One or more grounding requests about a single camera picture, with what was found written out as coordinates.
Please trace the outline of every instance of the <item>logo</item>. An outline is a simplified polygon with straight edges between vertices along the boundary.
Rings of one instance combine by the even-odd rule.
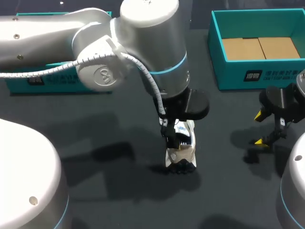
[[[28,84],[31,86],[43,86],[44,85],[44,81],[40,76],[28,78],[27,81],[28,81]]]
[[[244,82],[259,81],[262,75],[262,70],[249,70],[244,76]]]

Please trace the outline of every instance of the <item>black table surface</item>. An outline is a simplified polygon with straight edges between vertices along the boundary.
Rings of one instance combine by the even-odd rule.
[[[250,144],[270,133],[273,119],[254,121],[259,91],[217,89],[206,37],[191,30],[186,38],[190,86],[211,103],[195,122],[190,175],[164,174],[157,113],[137,73],[113,94],[10,96],[1,81],[0,118],[38,130],[58,150],[73,229],[280,228],[275,198],[305,123],[292,124],[273,153]]]

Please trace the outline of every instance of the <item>cardboard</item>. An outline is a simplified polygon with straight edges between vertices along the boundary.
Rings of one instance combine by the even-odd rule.
[[[265,56],[257,38],[222,39],[227,59],[238,60],[264,60]]]
[[[297,59],[300,58],[290,37],[258,38],[266,59]]]

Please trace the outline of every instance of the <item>robotic arm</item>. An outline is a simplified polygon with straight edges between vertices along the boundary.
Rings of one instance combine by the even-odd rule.
[[[286,138],[288,123],[305,118],[305,70],[296,83],[286,88],[269,87],[259,96],[262,108],[255,120],[261,122],[274,114],[274,131],[255,144],[271,147],[279,138]],[[283,229],[305,228],[305,134],[293,147],[282,175],[276,199],[276,212]]]
[[[122,84],[131,65],[153,97],[166,139],[166,166],[175,172],[196,167],[193,120],[209,110],[203,92],[190,81],[178,0],[124,0],[119,18],[83,9],[65,15],[0,17],[0,69],[69,62],[33,73],[0,73],[2,78],[40,77],[76,67],[95,91]]]

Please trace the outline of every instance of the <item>cable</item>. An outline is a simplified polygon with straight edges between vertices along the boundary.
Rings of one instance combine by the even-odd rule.
[[[131,62],[135,63],[137,65],[137,67],[144,73],[144,75],[146,76],[147,80],[149,81],[149,83],[151,84],[151,86],[153,88],[153,92],[156,96],[157,103],[158,103],[159,113],[162,115],[165,115],[165,109],[163,106],[160,90],[159,90],[158,85],[156,84],[155,80],[153,79],[152,75],[147,70],[147,68],[144,66],[144,64],[141,61],[139,61],[135,57],[133,57],[129,54],[125,54],[125,53],[121,53],[121,55],[124,58],[126,58],[127,60],[130,60]],[[112,52],[105,53],[105,54],[96,54],[92,57],[75,60],[75,61],[63,64],[61,66],[43,70],[43,71],[30,72],[30,73],[0,73],[0,78],[31,78],[31,77],[37,77],[37,76],[44,76],[44,75],[61,72],[61,71],[67,70],[69,68],[73,68],[78,65],[81,65],[83,63],[89,63],[94,60],[98,60],[98,59],[102,59],[102,58],[106,58],[106,57],[112,57],[112,56],[115,56],[115,54]]]

